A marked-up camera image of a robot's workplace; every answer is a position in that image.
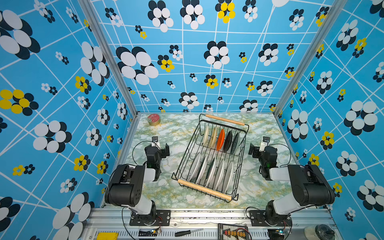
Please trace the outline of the black wire dish rack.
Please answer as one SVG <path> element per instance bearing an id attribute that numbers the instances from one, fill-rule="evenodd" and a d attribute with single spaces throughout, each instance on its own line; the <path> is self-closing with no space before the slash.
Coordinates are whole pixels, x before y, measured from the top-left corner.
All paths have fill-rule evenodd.
<path id="1" fill-rule="evenodd" d="M 205 146 L 202 146 L 206 126 L 210 127 L 210 134 L 209 134 L 207 144 Z M 216 150 L 217 140 L 216 140 L 215 147 L 213 149 L 208 147 L 214 127 L 218 128 L 217 140 L 218 140 L 221 129 L 225 130 L 226 136 L 229 131 L 232 131 L 233 133 L 232 142 L 234 140 L 235 134 L 240 133 L 238 146 L 234 155 L 231 154 L 232 144 L 226 153 L 223 152 L 223 147 L 219 151 Z M 189 141 L 189 144 L 187 145 L 187 148 L 181 159 L 179 167 L 172 174 L 172 179 L 177 181 L 179 185 L 182 187 L 192 189 L 194 191 L 200 192 L 202 194 L 208 195 L 216 199 L 220 199 L 227 203 L 231 201 L 237 201 L 239 199 L 238 186 L 239 186 L 240 175 L 242 171 L 243 158 L 245 155 L 246 139 L 247 139 L 247 133 L 249 131 L 249 128 L 250 126 L 243 122 L 229 120 L 229 119 L 225 119 L 225 118 L 217 117 L 213 115 L 201 114 L 199 116 L 198 125 L 196 126 L 193 132 L 193 135 Z M 197 153 L 201 153 L 200 166 L 198 168 L 196 177 L 189 181 L 188 178 L 191 171 L 191 166 L 193 164 L 193 161 Z M 199 184 L 196 184 L 196 181 L 201 169 L 201 165 L 204 160 L 204 155 L 208 157 L 207 165 L 205 168 L 203 178 L 201 179 Z M 208 178 L 208 171 L 213 158 L 216 158 L 217 160 L 216 169 L 210 185 L 208 187 L 205 187 L 207 178 Z M 234 162 L 233 177 L 232 177 L 232 180 L 230 181 L 230 185 L 227 192 L 223 193 L 223 184 L 225 180 L 225 175 L 227 172 L 228 165 L 231 161 Z"/>

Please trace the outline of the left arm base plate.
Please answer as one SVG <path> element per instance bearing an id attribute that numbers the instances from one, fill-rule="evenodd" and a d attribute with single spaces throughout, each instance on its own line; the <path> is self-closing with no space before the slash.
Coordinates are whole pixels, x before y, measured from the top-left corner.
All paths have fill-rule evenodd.
<path id="1" fill-rule="evenodd" d="M 151 211 L 148 215 L 139 215 L 136 213 L 132 213 L 129 225 L 139 227 L 167 227 L 170 225 L 170 219 L 170 210 Z"/>

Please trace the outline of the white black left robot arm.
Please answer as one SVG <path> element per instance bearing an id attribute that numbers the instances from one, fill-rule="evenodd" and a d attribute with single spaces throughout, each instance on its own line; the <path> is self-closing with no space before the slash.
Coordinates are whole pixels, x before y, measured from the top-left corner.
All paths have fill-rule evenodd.
<path id="1" fill-rule="evenodd" d="M 156 182 L 161 174 L 161 161 L 170 155 L 169 145 L 160 149 L 152 143 L 145 147 L 147 161 L 143 165 L 119 165 L 111 175 L 105 202 L 117 207 L 127 207 L 140 222 L 153 223 L 157 219 L 154 201 L 142 195 L 145 183 Z"/>

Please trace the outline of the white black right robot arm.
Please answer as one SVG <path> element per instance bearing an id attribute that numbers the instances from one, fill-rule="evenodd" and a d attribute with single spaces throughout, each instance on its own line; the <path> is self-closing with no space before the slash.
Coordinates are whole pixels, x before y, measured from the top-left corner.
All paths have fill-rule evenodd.
<path id="1" fill-rule="evenodd" d="M 259 173 L 267 181 L 288 182 L 292 192 L 268 202 L 265 221 L 270 225 L 286 219 L 290 214 L 307 207 L 333 204 L 335 193 L 317 165 L 277 166 L 277 149 L 272 146 L 250 145 L 249 155 L 260 162 Z"/>

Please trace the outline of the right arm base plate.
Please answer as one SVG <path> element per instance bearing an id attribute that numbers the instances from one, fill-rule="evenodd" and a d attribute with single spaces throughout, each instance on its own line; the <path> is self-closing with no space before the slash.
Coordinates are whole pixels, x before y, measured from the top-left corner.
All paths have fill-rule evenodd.
<path id="1" fill-rule="evenodd" d="M 265 215 L 265 211 L 261 210 L 248 211 L 248 217 L 253 227 L 283 228 L 292 226 L 292 219 L 289 216 L 276 215 L 269 218 Z"/>

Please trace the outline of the white plate orange sunburst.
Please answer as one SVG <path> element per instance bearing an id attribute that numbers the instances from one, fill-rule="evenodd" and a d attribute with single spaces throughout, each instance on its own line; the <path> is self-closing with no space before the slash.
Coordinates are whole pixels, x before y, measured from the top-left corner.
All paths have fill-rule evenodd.
<path id="1" fill-rule="evenodd" d="M 233 177 L 233 169 L 234 169 L 234 162 L 231 161 L 228 165 L 227 172 L 225 175 L 225 180 L 223 184 L 223 193 L 226 193 L 229 188 L 230 181 L 232 180 L 232 177 Z"/>

